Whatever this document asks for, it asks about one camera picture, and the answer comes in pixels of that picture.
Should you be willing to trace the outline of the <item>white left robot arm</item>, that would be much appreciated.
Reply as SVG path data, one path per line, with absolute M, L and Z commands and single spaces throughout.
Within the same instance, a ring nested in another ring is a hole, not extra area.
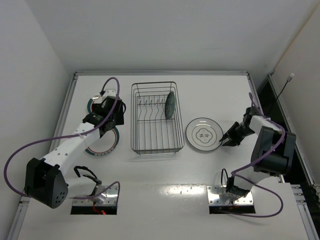
M 112 152 L 119 143 L 117 125 L 124 124 L 126 105 L 116 97 L 114 89 L 95 95 L 87 105 L 88 115 L 74 131 L 74 137 L 43 156 L 33 158 L 26 166 L 24 192 L 46 206 L 55 209 L 67 198 L 89 200 L 102 204 L 107 199 L 108 186 L 87 167 L 75 165 L 83 152 L 101 157 Z M 90 146 L 107 132 L 114 134 L 114 143 L 104 151 Z

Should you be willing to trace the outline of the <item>white plate with characters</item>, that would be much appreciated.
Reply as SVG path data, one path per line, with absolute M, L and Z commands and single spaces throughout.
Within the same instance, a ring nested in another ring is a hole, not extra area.
M 213 119 L 199 117 L 188 123 L 185 136 L 188 143 L 198 151 L 212 152 L 218 149 L 224 135 L 222 127 Z

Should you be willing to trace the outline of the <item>blue patterned green plate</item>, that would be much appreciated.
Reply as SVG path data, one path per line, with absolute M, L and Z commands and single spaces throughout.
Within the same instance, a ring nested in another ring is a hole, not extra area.
M 164 114 L 167 120 L 170 119 L 174 114 L 175 103 L 176 103 L 175 94 L 171 91 L 166 98 L 165 107 L 164 107 Z

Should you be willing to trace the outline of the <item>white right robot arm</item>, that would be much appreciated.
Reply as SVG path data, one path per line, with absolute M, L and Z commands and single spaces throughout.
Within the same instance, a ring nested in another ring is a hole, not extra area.
M 225 192 L 234 198 L 246 197 L 252 187 L 269 177 L 286 175 L 292 166 L 296 135 L 248 107 L 242 122 L 235 122 L 219 140 L 227 147 L 236 147 L 248 136 L 257 135 L 250 163 L 231 172 Z

